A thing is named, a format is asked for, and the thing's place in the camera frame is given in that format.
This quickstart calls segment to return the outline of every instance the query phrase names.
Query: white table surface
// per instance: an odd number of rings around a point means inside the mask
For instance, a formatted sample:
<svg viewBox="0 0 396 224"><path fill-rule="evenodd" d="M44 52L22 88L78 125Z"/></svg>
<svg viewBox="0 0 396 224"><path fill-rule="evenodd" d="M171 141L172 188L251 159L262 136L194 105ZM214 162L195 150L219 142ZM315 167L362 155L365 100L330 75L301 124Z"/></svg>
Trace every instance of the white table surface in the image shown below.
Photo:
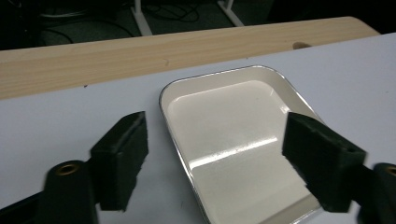
<svg viewBox="0 0 396 224"><path fill-rule="evenodd" d="M0 101L0 208L39 192L52 166L87 160L121 117L145 110L149 154L127 212L99 212L100 223L205 223L159 95L179 78L254 64L284 75L330 128L369 153L367 166L396 163L396 34L389 34ZM319 211L304 223L355 223L356 209Z"/></svg>

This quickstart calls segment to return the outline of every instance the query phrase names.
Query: cable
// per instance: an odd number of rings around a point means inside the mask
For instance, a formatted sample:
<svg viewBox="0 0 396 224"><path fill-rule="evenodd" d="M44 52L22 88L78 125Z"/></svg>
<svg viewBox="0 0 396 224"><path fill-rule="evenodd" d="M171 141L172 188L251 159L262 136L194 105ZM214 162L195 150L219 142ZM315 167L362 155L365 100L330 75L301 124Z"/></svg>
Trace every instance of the cable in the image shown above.
<svg viewBox="0 0 396 224"><path fill-rule="evenodd" d="M188 6L189 9L186 9L180 5L169 5L168 7L162 6L162 5L159 5L159 6L144 5L142 7L142 9L144 10L145 13L148 13L150 16L152 16L156 19L159 19L159 20L195 22L195 21L198 21L200 18L200 15L197 11L198 6L200 6L200 4L197 4L193 7ZM177 8L178 10L182 11L183 13L177 14L174 10L169 9L169 7ZM195 19L186 20L185 18L188 17L191 13L195 14Z"/></svg>
<svg viewBox="0 0 396 224"><path fill-rule="evenodd" d="M84 19L82 21L61 21L59 23L48 25L46 27L47 28L52 28L52 27L76 24L76 23L87 22L87 21L103 22L103 23L107 23L107 24L116 26L116 27L120 28L121 30L123 30L125 33L127 33L130 37L134 37L134 35L129 30L127 30L125 27L123 27L123 26L121 26L121 25L119 25L119 24L117 24L117 23L115 23L113 21L106 21L106 20L101 20L101 19Z"/></svg>
<svg viewBox="0 0 396 224"><path fill-rule="evenodd" d="M47 31L47 32L50 32L50 33L54 33L54 34L57 34L57 35L61 35L61 36L63 36L64 38L66 38L66 39L70 42L70 44L73 44L73 43L74 43L73 40L72 40L72 38L70 38L68 35L65 35L64 33L61 33L61 32L59 32L59 31L51 30L51 29L47 29L47 28L41 30L41 32L43 32L43 31Z"/></svg>
<svg viewBox="0 0 396 224"><path fill-rule="evenodd" d="M88 9L84 9L77 12L65 13L60 15L51 15L51 14L40 14L40 18L49 19L49 20L56 20L56 19L70 19L79 16L86 16Z"/></svg>
<svg viewBox="0 0 396 224"><path fill-rule="evenodd" d="M19 1L8 0L8 2L14 7L17 7L17 8L21 8L22 7L22 3L19 2Z"/></svg>

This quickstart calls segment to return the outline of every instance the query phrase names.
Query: black cable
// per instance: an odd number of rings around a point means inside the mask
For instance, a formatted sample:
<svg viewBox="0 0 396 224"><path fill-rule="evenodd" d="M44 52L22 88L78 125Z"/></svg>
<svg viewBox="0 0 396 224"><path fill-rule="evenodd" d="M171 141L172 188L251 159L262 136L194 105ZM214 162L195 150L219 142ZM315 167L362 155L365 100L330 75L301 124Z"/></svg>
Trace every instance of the black cable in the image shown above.
<svg viewBox="0 0 396 224"><path fill-rule="evenodd" d="M8 2L9 2L12 6L14 6L14 7L16 7L16 8L21 8L21 7L22 7L22 3L21 3L20 1L8 0Z"/></svg>
<svg viewBox="0 0 396 224"><path fill-rule="evenodd" d="M72 38L70 38L68 35L66 35L66 34L64 34L64 33L61 33L61 32L59 32L59 31L51 30L51 29L48 29L48 28L41 30L41 32L43 32L43 31L47 31L47 32L50 32L50 33L54 33L54 34L57 34L57 35L61 35L61 36L63 36L64 38L66 38L66 39L70 42L70 44L73 44L73 43L74 43L73 40L72 40Z"/></svg>
<svg viewBox="0 0 396 224"><path fill-rule="evenodd" d="M126 1L120 4L120 8L130 8L130 7L134 7L134 1Z"/></svg>
<svg viewBox="0 0 396 224"><path fill-rule="evenodd" d="M159 19L159 20L165 20L165 21L183 21L183 22L195 22L198 21L200 18L200 15L197 11L198 6L200 4L197 4L195 6L188 6L190 10L179 6L179 5L169 5L169 7L174 7L177 8L178 10L183 11L182 14L177 14L174 10L167 8L166 6L152 6L152 5L143 5L142 9L144 10L145 13L148 13L150 16L153 18ZM193 20L186 20L185 18L190 16L191 13L195 14L195 19Z"/></svg>
<svg viewBox="0 0 396 224"><path fill-rule="evenodd" d="M61 20L61 19L72 19L75 17L81 17L81 16L87 16L88 10L84 9L81 11L77 12L70 12L70 13L65 13L65 14L40 14L38 15L41 19L45 20Z"/></svg>
<svg viewBox="0 0 396 224"><path fill-rule="evenodd" d="M130 37L134 37L134 35L127 30L125 27L113 22L113 21L106 21L106 20L101 20L101 19L83 19L80 21L61 21L52 25L47 25L45 27L47 28L53 28L53 27L58 27L58 26L64 26L64 25L70 25L70 24L76 24L76 23L81 23L81 22L87 22L87 21L97 21L97 22L103 22L103 23L107 23L113 26L116 26L118 28L120 28L121 30L123 30L125 33L127 33Z"/></svg>

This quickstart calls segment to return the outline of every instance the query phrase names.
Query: metal tray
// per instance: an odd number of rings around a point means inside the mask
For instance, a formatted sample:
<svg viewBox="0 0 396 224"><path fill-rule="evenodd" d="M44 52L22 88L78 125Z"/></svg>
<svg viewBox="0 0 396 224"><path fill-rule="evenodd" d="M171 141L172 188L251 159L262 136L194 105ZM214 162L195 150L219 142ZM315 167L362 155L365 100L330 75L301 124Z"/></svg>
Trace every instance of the metal tray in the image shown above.
<svg viewBox="0 0 396 224"><path fill-rule="evenodd" d="M160 105L209 223L295 223L319 208L281 155L287 113L318 116L277 71L251 66L177 80Z"/></svg>

